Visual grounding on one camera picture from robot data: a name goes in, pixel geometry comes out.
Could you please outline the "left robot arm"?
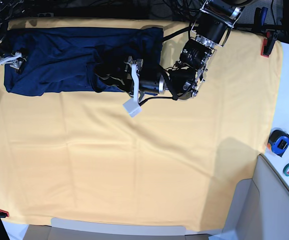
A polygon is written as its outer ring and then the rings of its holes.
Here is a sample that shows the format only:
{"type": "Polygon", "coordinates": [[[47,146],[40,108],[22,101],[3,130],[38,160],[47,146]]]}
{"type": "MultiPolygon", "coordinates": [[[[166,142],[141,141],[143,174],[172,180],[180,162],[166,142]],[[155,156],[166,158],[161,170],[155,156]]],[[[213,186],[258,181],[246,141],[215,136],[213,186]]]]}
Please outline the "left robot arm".
{"type": "Polygon", "coordinates": [[[189,36],[172,67],[163,68],[160,64],[145,67],[143,59],[128,56],[114,65],[99,64],[94,73],[105,85],[127,93],[131,102],[139,106],[152,99],[164,99],[165,91],[170,92],[169,98],[174,101],[194,98],[205,81],[204,73],[215,48],[225,45],[242,11],[251,3],[250,0],[205,0],[194,16],[199,23],[190,23],[162,39],[165,42],[184,32],[195,34],[189,36]]]}

